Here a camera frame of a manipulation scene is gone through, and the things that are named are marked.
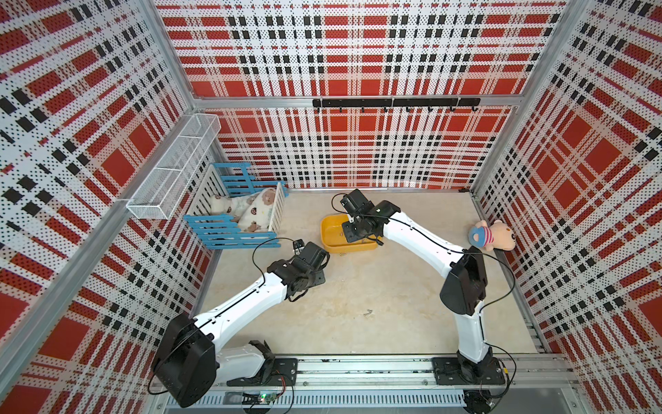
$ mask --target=bear print blanket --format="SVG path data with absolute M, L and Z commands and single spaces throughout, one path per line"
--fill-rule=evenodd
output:
M 241 197 L 223 197 L 216 195 L 209 201 L 211 214 L 229 214 L 242 231 L 268 231 L 273 202 L 276 199 L 275 188 L 265 188 L 259 193 Z

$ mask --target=wire mesh shelf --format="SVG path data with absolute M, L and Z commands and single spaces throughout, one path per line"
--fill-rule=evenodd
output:
M 216 115 L 190 116 L 129 201 L 129 211 L 138 219 L 168 220 L 172 217 L 219 130 Z

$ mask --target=red plaid pattern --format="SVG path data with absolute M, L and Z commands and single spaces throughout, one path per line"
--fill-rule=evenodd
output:
M 198 97 L 520 93 L 562 1 L 157 0 Z
M 0 22 L 3 346 L 184 104 L 133 1 L 4 2 Z M 0 412 L 141 412 L 162 329 L 211 257 L 188 200 L 124 226 Z
M 662 401 L 662 7 L 591 1 L 480 194 L 552 350 L 595 411 Z
M 510 108 L 213 111 L 230 161 L 289 187 L 469 188 Z

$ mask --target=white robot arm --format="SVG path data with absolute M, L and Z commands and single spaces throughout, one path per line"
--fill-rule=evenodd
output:
M 480 250 L 464 250 L 449 243 L 388 201 L 374 206 L 358 189 L 345 195 L 341 204 L 350 218 L 342 225 L 348 242 L 385 237 L 414 252 L 445 278 L 440 298 L 454 313 L 461 376 L 478 384 L 487 367 L 495 363 L 481 325 L 487 277 Z M 303 246 L 302 241 L 297 242 L 299 248 Z M 174 318 L 156 351 L 152 377 L 158 377 L 182 407 L 198 401 L 216 382 L 243 378 L 255 385 L 265 384 L 275 360 L 266 343 L 251 341 L 229 349 L 223 346 L 270 307 L 286 298 L 295 301 L 308 288 L 323 284 L 329 257 L 327 251 L 309 242 L 292 259 L 272 263 L 262 278 L 222 305 L 192 319 L 185 313 Z M 297 292 L 304 293 L 292 300 Z
M 295 242 L 295 250 L 302 246 L 303 241 Z M 291 259 L 272 263 L 262 278 L 232 299 L 192 319 L 185 313 L 176 316 L 152 361 L 152 378 L 156 376 L 182 408 L 198 401 L 218 381 L 246 378 L 265 383 L 275 360 L 266 343 L 252 340 L 241 348 L 223 346 L 270 307 L 286 298 L 296 301 L 309 288 L 323 284 L 329 257 L 309 242 Z M 298 292 L 303 293 L 292 299 Z
M 464 253 L 456 253 L 461 252 L 462 247 L 451 244 L 423 229 L 402 212 L 394 213 L 388 224 L 384 225 L 384 237 L 398 242 L 414 252 L 429 263 L 444 279 L 453 270 L 453 265 L 459 263 L 464 256 Z M 459 336 L 459 353 L 476 364 L 482 361 L 489 351 L 481 327 L 482 308 L 483 300 L 479 300 L 475 304 L 472 314 L 453 313 Z
M 449 243 L 415 223 L 388 201 L 374 206 L 358 189 L 345 195 L 340 203 L 349 217 L 342 225 L 348 242 L 383 236 L 414 252 L 446 279 L 440 298 L 455 316 L 459 335 L 457 358 L 462 374 L 469 381 L 479 381 L 493 362 L 481 324 L 487 286 L 482 252 L 475 247 L 465 250 Z

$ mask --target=toy crib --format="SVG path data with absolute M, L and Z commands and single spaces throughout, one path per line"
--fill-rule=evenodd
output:
M 213 250 L 227 248 L 255 248 L 271 238 L 277 237 L 278 229 L 283 218 L 283 206 L 287 191 L 284 181 L 257 181 L 255 176 L 248 174 L 248 162 L 215 162 L 209 165 L 198 190 L 193 197 L 191 206 L 184 219 L 189 223 L 195 234 L 203 241 L 207 248 Z M 230 173 L 240 169 L 241 174 L 223 175 L 222 169 Z M 245 232 L 233 223 L 232 216 L 228 214 L 211 214 L 209 200 L 217 194 L 238 197 L 258 193 L 267 187 L 276 187 L 276 196 L 273 201 L 271 218 L 267 231 L 262 233 Z M 279 247 L 278 240 L 272 240 L 262 247 Z

